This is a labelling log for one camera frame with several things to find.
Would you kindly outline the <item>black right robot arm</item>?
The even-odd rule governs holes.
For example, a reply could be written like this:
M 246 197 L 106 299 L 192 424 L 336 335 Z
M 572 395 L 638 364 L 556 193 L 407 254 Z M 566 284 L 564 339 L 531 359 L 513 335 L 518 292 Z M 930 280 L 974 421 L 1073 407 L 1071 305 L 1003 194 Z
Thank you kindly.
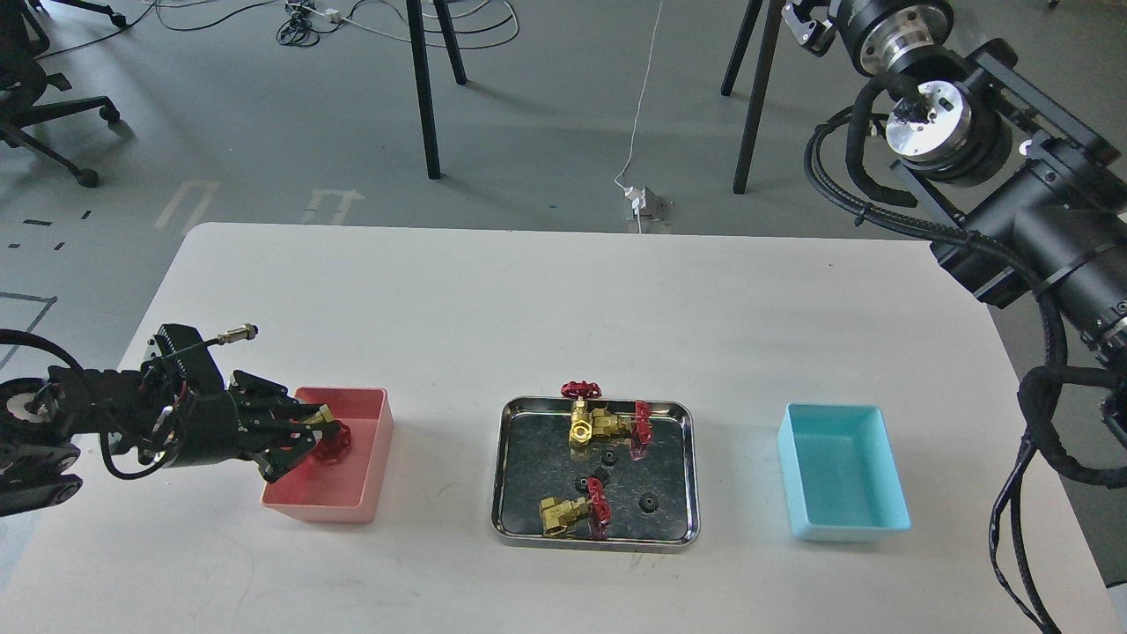
M 1014 468 L 991 510 L 990 553 L 1009 514 L 1026 598 L 1042 633 L 1057 625 L 1024 554 L 1020 490 L 1035 454 L 1079 484 L 1122 489 L 1122 467 L 1088 467 L 1054 423 L 1062 389 L 1106 389 L 1104 425 L 1124 443 L 1124 184 L 1118 152 L 1017 73 L 1006 41 L 969 55 L 946 48 L 946 1 L 797 1 L 782 20 L 814 55 L 841 37 L 866 87 L 814 130 L 805 170 L 857 224 L 928 240 L 976 300 L 1008 306 L 1030 293 L 1045 361 L 1020 381 L 1024 417 Z

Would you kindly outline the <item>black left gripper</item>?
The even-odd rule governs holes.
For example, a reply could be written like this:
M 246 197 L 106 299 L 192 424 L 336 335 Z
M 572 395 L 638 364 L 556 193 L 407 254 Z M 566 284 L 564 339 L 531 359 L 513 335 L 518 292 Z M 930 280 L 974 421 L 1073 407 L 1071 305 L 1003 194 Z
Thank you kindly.
M 229 382 L 218 370 L 210 348 L 254 340 L 257 325 L 245 324 L 205 340 L 196 328 L 161 325 L 151 341 L 157 352 L 141 366 L 141 393 L 147 404 L 168 409 L 154 425 L 151 441 L 177 443 L 175 467 L 246 459 L 273 484 L 298 468 L 320 440 L 318 431 L 281 428 L 328 428 L 330 408 L 302 402 L 286 386 L 233 370 Z M 279 428 L 252 431 L 250 428 Z

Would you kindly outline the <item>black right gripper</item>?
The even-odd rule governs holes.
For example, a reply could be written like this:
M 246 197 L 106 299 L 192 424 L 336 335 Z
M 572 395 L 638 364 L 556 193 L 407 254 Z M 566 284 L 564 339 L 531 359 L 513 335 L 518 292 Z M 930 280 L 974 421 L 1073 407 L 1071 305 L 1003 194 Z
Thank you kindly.
M 848 45 L 862 45 L 881 23 L 881 1 L 788 1 L 782 8 L 795 41 L 816 57 L 825 56 L 836 32 Z

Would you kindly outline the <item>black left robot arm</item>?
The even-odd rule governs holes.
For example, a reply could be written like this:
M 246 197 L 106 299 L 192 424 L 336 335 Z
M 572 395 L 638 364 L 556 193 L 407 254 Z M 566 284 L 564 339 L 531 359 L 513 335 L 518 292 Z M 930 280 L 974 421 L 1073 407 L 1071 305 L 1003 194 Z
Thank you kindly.
M 38 334 L 5 329 L 5 343 L 44 350 L 59 364 L 44 379 L 3 383 L 3 515 L 72 498 L 82 486 L 71 473 L 74 438 L 87 434 L 98 437 L 108 472 L 126 481 L 239 459 L 273 483 L 309 457 L 341 458 L 350 428 L 329 407 L 245 370 L 223 379 L 210 349 L 257 333 L 247 324 L 206 340 L 189 325 L 166 324 L 137 370 L 92 370 Z

